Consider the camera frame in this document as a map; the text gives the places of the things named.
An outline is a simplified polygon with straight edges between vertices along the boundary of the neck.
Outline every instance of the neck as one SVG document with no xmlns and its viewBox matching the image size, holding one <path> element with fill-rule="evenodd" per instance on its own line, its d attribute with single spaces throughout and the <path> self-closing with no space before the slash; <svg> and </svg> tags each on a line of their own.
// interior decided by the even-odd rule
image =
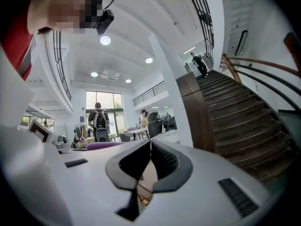
<svg viewBox="0 0 301 226">
<path fill-rule="evenodd" d="M 27 29 L 29 34 L 37 30 L 49 27 L 48 8 L 50 0 L 31 0 L 27 14 Z"/>
</svg>

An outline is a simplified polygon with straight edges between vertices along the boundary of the purple chair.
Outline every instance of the purple chair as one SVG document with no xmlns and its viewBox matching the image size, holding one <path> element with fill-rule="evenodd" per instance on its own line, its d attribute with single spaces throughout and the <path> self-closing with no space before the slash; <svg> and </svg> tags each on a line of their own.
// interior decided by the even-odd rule
<svg viewBox="0 0 301 226">
<path fill-rule="evenodd" d="M 92 142 L 87 145 L 87 151 L 105 149 L 116 145 L 126 144 L 127 142 Z"/>
</svg>

